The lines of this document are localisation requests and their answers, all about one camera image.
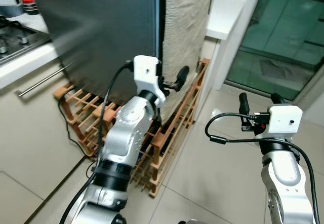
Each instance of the black cable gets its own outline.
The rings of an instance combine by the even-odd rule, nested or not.
[[[60,220],[60,224],[64,224],[70,210],[72,209],[73,205],[75,204],[75,202],[78,200],[78,198],[80,197],[80,195],[84,192],[84,190],[86,190],[86,188],[88,187],[88,185],[92,182],[92,180],[95,178],[94,173],[91,175],[91,177],[88,179],[88,181],[81,187],[81,189],[76,193],[76,195],[73,197],[73,199],[71,200],[70,204],[67,206],[64,214],[62,215],[62,218]]]
[[[205,127],[205,134],[208,136],[208,138],[211,137],[211,135],[208,133],[208,129],[209,129],[209,126],[210,124],[212,124],[213,121],[215,121],[216,119],[218,118],[221,118],[221,117],[227,117],[227,116],[232,116],[232,117],[241,117],[241,118],[246,118],[246,119],[252,119],[253,116],[250,116],[250,115],[245,115],[245,114],[237,114],[237,113],[223,113],[223,114],[218,114],[214,117],[212,117],[208,123],[206,124],[206,127]]]
[[[283,140],[279,140],[279,139],[274,139],[274,138],[261,138],[261,139],[226,139],[223,137],[219,137],[216,135],[210,135],[208,133],[208,128],[210,126],[210,124],[221,117],[226,117],[226,116],[237,116],[237,117],[242,117],[242,118],[247,118],[247,119],[253,119],[254,116],[250,116],[250,115],[243,115],[243,114],[236,114],[236,113],[223,113],[223,114],[219,114],[216,115],[215,117],[211,118],[209,120],[209,122],[206,124],[205,127],[205,134],[208,136],[208,138],[210,139],[216,139],[216,140],[220,140],[219,143],[225,144],[225,143],[245,143],[245,142],[272,142],[272,143],[278,143],[281,145],[286,145],[289,146],[291,148],[296,149],[305,159],[308,171],[309,171],[309,177],[310,177],[310,187],[311,187],[311,194],[312,194],[312,202],[313,202],[313,212],[314,212],[314,218],[315,218],[315,222],[316,224],[320,224],[319,221],[319,212],[318,212],[318,205],[317,205],[317,196],[316,196],[316,186],[315,186],[315,177],[314,177],[314,171],[313,171],[313,167],[310,163],[310,160],[308,158],[308,156],[306,155],[306,153],[298,146],[296,146],[295,144],[288,142],[288,141],[283,141]]]
[[[106,104],[108,102],[108,97],[110,95],[111,89],[113,84],[115,83],[117,77],[119,76],[119,74],[126,68],[129,68],[130,64],[126,63],[124,64],[122,67],[119,68],[119,70],[117,70],[117,72],[115,73],[115,75],[113,76],[112,80],[110,81],[105,99],[103,100],[102,103],[102,108],[101,108],[101,114],[100,114],[100,118],[99,118],[99,126],[98,126],[98,159],[97,159],[97,166],[99,166],[99,162],[100,162],[100,158],[101,158],[101,149],[103,146],[103,142],[102,142],[102,128],[103,128],[103,116],[105,114],[105,108],[106,108]]]
[[[89,167],[87,167],[87,170],[86,170],[86,177],[87,177],[87,178],[90,178],[90,177],[91,177],[91,176],[88,175],[88,171],[89,171],[89,169],[91,168],[91,166],[92,166],[94,163],[95,163],[95,161],[93,161],[93,162],[89,165]]]
[[[71,140],[73,143],[75,143],[76,145],[77,145],[77,147],[79,147],[79,149],[82,151],[82,153],[86,156],[86,157],[88,157],[88,158],[94,158],[93,156],[89,156],[85,151],[84,151],[84,149],[80,146],[80,144],[77,142],[77,141],[75,141],[74,139],[72,139],[71,138],[71,135],[70,135],[70,131],[69,131],[69,123],[68,123],[68,121],[67,121],[67,119],[66,119],[66,117],[65,117],[65,114],[63,113],[63,111],[62,111],[62,109],[61,109],[61,103],[62,103],[62,101],[64,100],[64,97],[70,92],[70,91],[72,91],[72,90],[74,90],[75,88],[73,87],[73,88],[71,88],[71,89],[69,89],[69,90],[67,90],[61,97],[60,97],[60,99],[58,100],[58,104],[57,104],[57,106],[58,106],[58,108],[59,108],[59,111],[60,111],[60,113],[61,113],[61,115],[63,116],[63,118],[64,118],[64,121],[65,121],[65,129],[66,129],[66,132],[67,132],[67,137],[68,137],[68,139],[69,140]]]
[[[115,75],[113,76],[112,80],[110,81],[110,84],[108,86],[108,90],[105,96],[105,99],[102,103],[102,108],[101,108],[101,114],[100,114],[100,118],[99,118],[99,127],[98,127],[98,158],[97,158],[97,165],[96,167],[99,166],[99,162],[100,162],[100,158],[101,158],[101,149],[102,149],[102,128],[103,128],[103,116],[105,113],[105,107],[108,101],[108,97],[110,95],[111,89],[113,84],[115,83],[117,77],[119,76],[119,74],[126,68],[131,68],[132,63],[126,63],[124,64],[122,67],[120,67],[117,72],[115,73]],[[80,197],[80,195],[82,194],[82,192],[89,186],[89,184],[91,183],[91,181],[95,178],[95,173],[93,172],[91,177],[88,179],[88,181],[82,186],[82,188],[76,193],[76,195],[74,196],[74,198],[72,199],[72,201],[70,202],[70,204],[67,206],[61,220],[60,220],[60,224],[64,224],[67,215],[69,214],[71,208],[73,207],[73,205],[75,204],[75,202],[77,201],[77,199]]]

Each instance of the wire connector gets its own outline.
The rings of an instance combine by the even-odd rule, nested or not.
[[[227,143],[227,139],[224,137],[220,137],[217,135],[211,135],[209,137],[209,140],[212,142],[216,142],[216,143],[220,143],[220,144],[226,144]]]
[[[270,113],[254,113],[252,119],[255,125],[267,125],[270,121]]]
[[[133,60],[126,60],[125,64],[128,65],[128,69],[130,72],[134,72],[134,61]]]

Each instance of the kitchen counter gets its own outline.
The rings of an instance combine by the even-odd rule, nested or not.
[[[26,27],[48,33],[46,24],[41,15],[32,16],[23,14],[14,18],[8,18],[8,20],[17,20]],[[53,44],[47,43],[4,64],[0,68],[0,90],[57,57],[58,55]]]

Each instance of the metal handle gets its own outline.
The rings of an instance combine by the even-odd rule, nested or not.
[[[48,81],[50,78],[56,76],[57,74],[59,74],[60,72],[62,72],[63,70],[65,70],[69,65],[59,69],[58,71],[55,71],[54,73],[50,74],[49,76],[47,76],[46,78],[42,79],[41,81],[37,82],[36,84],[34,84],[33,86],[29,87],[28,89],[24,90],[24,91],[20,91],[17,90],[15,91],[15,95],[17,95],[18,97],[22,97],[23,95],[26,95],[28,92],[32,91],[33,89],[35,89],[36,87],[40,86],[42,83],[44,83],[45,81]]]

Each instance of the refrigerator door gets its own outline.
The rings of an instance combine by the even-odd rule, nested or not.
[[[36,0],[69,79],[104,97],[114,73],[136,55],[158,57],[159,0]],[[136,94],[133,73],[117,79],[110,100]]]

